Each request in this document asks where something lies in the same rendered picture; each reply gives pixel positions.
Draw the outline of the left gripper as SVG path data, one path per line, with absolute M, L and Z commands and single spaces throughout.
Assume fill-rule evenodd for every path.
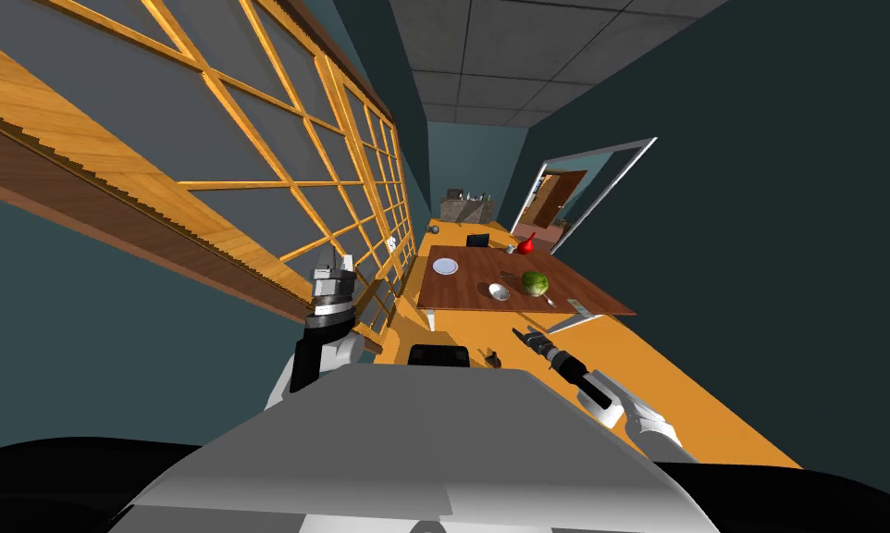
M 351 254 L 340 258 L 337 267 L 337 253 L 334 248 L 322 248 L 317 257 L 316 268 L 311 271 L 314 297 L 352 297 L 357 276 Z

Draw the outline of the grey cabinet with items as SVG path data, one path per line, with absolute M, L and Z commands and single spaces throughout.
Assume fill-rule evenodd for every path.
M 489 195 L 466 194 L 462 189 L 448 189 L 440 200 L 439 220 L 450 223 L 488 224 L 495 211 Z

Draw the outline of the wooden lattice window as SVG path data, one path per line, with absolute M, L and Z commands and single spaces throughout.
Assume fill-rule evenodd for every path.
M 0 200 L 381 351 L 416 253 L 394 119 L 303 0 L 0 0 Z

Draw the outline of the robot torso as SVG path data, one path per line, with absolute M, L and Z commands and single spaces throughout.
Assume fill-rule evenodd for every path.
M 719 533 L 523 370 L 342 366 L 171 466 L 110 533 Z

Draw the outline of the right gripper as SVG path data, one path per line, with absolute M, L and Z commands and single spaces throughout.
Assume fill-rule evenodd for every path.
M 528 327 L 526 331 L 521 331 L 514 328 L 512 333 L 530 350 L 546 358 L 550 363 L 560 352 L 548 337 L 536 329 Z

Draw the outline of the brown wooden door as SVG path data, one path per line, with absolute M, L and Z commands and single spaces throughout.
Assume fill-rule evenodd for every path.
M 520 222 L 541 229 L 548 228 L 586 174 L 586 170 L 543 174 L 533 199 L 520 217 Z

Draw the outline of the brown wooden table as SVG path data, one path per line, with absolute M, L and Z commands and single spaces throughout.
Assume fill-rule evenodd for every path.
M 447 257 L 459 269 L 452 275 L 436 273 L 432 264 Z M 526 271 L 545 274 L 550 282 L 547 295 L 556 303 L 551 307 L 540 296 L 524 291 L 521 276 Z M 488 293 L 490 283 L 499 283 L 510 291 L 508 301 L 497 301 Z M 568 302 L 576 299 L 589 311 L 579 314 Z M 435 329 L 435 313 L 440 310 L 502 313 L 549 313 L 563 317 L 550 327 L 557 333 L 603 316 L 633 316 L 635 312 L 621 304 L 589 278 L 577 273 L 562 260 L 545 251 L 531 254 L 507 254 L 498 248 L 433 245 L 427 257 L 415 307 L 425 311 L 428 325 Z

